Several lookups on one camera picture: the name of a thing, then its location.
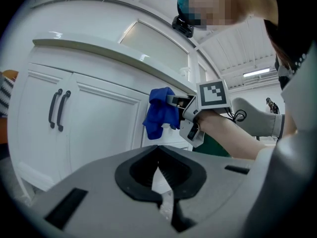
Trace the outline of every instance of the black handle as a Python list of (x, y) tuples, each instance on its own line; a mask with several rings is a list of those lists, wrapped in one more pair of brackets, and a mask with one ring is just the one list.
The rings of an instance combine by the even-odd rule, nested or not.
[(54, 106), (55, 106), (56, 97), (58, 95), (61, 95), (62, 93), (63, 93), (63, 90), (59, 89), (56, 93), (54, 93), (53, 98), (52, 98), (50, 112), (49, 112), (49, 122), (51, 124), (52, 129), (54, 129), (54, 127), (55, 127), (55, 123), (52, 122), (52, 116), (53, 116), (53, 110), (54, 110)]
[(63, 127), (62, 125), (60, 125), (61, 113), (63, 113), (63, 107), (64, 107), (65, 98), (66, 98), (66, 97), (69, 97), (70, 94), (71, 94), (71, 92), (70, 92), (70, 91), (67, 91), (67, 92), (63, 95), (63, 97), (62, 97), (62, 99), (61, 99), (61, 101), (60, 101), (60, 104), (59, 104), (59, 109), (58, 109), (58, 113), (57, 113), (57, 126), (58, 126), (58, 130), (61, 131), (61, 132), (62, 132), (63, 129), (64, 129), (64, 127)]

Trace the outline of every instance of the striped fabric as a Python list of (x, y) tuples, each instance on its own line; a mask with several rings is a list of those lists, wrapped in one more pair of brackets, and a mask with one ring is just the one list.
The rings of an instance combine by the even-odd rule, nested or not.
[(14, 82), (7, 77), (0, 78), (0, 117), (7, 117)]

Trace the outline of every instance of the white cabinet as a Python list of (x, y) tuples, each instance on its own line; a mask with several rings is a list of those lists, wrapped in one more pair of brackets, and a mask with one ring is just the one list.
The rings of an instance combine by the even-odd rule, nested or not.
[[(9, 111), (10, 153), (21, 178), (48, 190), (91, 161), (141, 147), (148, 95), (76, 73), (28, 66), (15, 83)], [(50, 107), (59, 89), (52, 128)]]
[(86, 163), (141, 147), (148, 95), (74, 73), (58, 145), (74, 172)]
[[(26, 181), (44, 190), (61, 179), (57, 130), (51, 128), (48, 118), (54, 94), (65, 88), (71, 75), (30, 64), (19, 74), (10, 101), (9, 147), (15, 168)], [(60, 99), (57, 95), (52, 121), (56, 121)]]
[(142, 147), (149, 146), (149, 145), (171, 145), (177, 148), (185, 148), (185, 147), (188, 147), (188, 144), (189, 143), (185, 141), (185, 139), (179, 135), (178, 129), (174, 130), (171, 127), (164, 128), (161, 138), (155, 139), (155, 140), (149, 140), (147, 131), (144, 128)]
[(154, 144), (188, 146), (171, 128), (160, 139), (148, 139), (142, 123), (150, 91), (170, 86), (177, 95), (185, 94), (149, 73), (91, 53), (48, 47), (33, 50), (32, 63), (20, 71), (10, 100), (8, 141), (29, 198), (24, 181), (48, 190), (101, 158)]

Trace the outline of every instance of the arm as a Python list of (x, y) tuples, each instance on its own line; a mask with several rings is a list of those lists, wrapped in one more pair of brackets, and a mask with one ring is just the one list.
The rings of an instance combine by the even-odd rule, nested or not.
[(198, 124), (203, 132), (222, 145), (233, 158), (255, 160), (258, 152), (265, 148), (264, 144), (214, 111), (202, 111), (198, 117)]
[(283, 129), (283, 137), (294, 134), (297, 130), (295, 122), (285, 106), (285, 124)]

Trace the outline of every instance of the cable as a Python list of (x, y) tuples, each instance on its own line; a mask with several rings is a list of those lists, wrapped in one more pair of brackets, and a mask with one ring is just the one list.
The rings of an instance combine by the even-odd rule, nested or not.
[(245, 118), (247, 118), (247, 112), (245, 112), (244, 110), (242, 109), (239, 109), (235, 114), (233, 114), (232, 112), (230, 112), (230, 110), (228, 110), (227, 108), (225, 108), (227, 114), (228, 114), (228, 118), (229, 120), (233, 121), (234, 123), (236, 123), (236, 120), (237, 121), (244, 121)]

